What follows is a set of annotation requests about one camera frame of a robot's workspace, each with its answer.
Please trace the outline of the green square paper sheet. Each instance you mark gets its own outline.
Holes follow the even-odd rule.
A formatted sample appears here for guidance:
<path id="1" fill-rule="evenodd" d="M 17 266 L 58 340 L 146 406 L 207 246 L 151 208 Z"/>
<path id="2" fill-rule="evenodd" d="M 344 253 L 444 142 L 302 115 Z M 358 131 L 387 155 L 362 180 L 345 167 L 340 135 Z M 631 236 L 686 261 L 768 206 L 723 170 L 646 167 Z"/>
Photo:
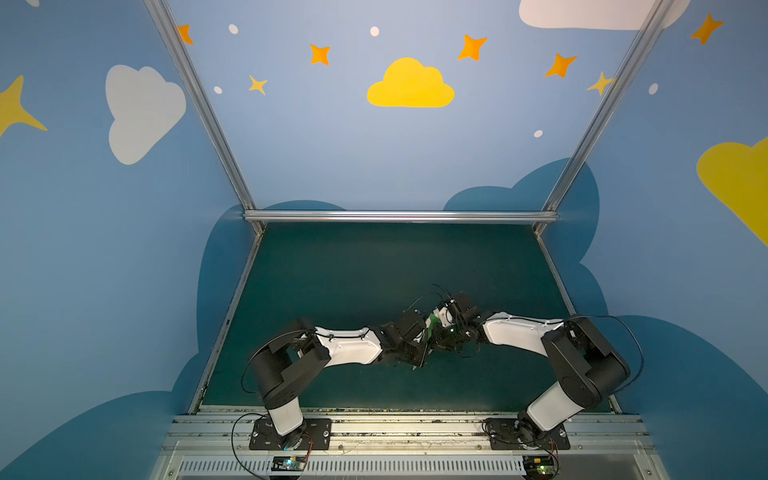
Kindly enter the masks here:
<path id="1" fill-rule="evenodd" d="M 418 367 L 422 368 L 424 366 L 424 363 L 426 361 L 427 355 L 430 352 L 430 342 L 432 338 L 432 332 L 434 329 L 434 326 L 436 323 L 440 323 L 440 320 L 438 317 L 436 317 L 434 314 L 430 314 L 427 319 L 425 320 L 426 327 L 424 329 L 421 344 L 422 344 L 422 356 L 418 363 Z"/>

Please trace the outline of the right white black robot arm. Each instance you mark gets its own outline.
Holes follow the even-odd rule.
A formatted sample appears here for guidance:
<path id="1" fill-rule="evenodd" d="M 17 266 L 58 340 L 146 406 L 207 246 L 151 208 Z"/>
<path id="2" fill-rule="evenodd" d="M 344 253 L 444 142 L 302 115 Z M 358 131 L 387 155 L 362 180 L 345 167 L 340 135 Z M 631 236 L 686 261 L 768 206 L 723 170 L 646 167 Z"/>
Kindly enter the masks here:
<path id="1" fill-rule="evenodd" d="M 496 447 L 549 449 L 567 442 L 564 424 L 598 406 L 631 376 L 626 360 L 591 319 L 572 315 L 539 319 L 507 312 L 482 314 L 466 296 L 442 302 L 424 320 L 429 350 L 460 351 L 476 341 L 545 357 L 555 382 L 513 419 L 488 419 Z"/>

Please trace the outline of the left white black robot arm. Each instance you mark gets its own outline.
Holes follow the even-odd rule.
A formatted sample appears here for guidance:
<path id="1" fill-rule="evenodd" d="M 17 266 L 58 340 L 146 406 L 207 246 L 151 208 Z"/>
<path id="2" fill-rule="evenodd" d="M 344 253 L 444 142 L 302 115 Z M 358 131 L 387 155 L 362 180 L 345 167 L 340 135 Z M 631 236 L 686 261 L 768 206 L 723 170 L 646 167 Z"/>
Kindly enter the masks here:
<path id="1" fill-rule="evenodd" d="M 307 426 L 299 396 L 323 370 L 391 361 L 419 368 L 428 351 L 426 332 L 426 320 L 414 311 L 358 330 L 329 330 L 299 319 L 259 347 L 243 374 L 255 381 L 273 445 L 283 450 L 301 445 Z"/>

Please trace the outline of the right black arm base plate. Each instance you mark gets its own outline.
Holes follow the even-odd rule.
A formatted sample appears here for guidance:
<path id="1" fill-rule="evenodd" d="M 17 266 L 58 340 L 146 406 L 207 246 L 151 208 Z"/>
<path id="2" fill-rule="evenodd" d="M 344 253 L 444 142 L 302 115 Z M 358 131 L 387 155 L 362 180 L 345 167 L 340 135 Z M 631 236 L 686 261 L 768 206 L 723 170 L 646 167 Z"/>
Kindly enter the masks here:
<path id="1" fill-rule="evenodd" d="M 517 418 L 487 418 L 482 424 L 493 450 L 569 450 L 563 423 L 549 431 Z"/>

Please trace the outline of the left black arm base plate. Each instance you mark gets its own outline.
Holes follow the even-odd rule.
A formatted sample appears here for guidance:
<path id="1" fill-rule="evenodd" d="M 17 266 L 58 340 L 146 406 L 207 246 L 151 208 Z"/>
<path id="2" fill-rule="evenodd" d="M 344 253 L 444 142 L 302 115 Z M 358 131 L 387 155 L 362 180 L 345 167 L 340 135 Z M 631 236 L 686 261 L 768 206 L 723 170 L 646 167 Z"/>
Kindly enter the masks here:
<path id="1" fill-rule="evenodd" d="M 255 422 L 248 448 L 252 451 L 328 450 L 332 421 L 329 418 L 305 419 L 292 433 L 279 435 L 269 416 Z"/>

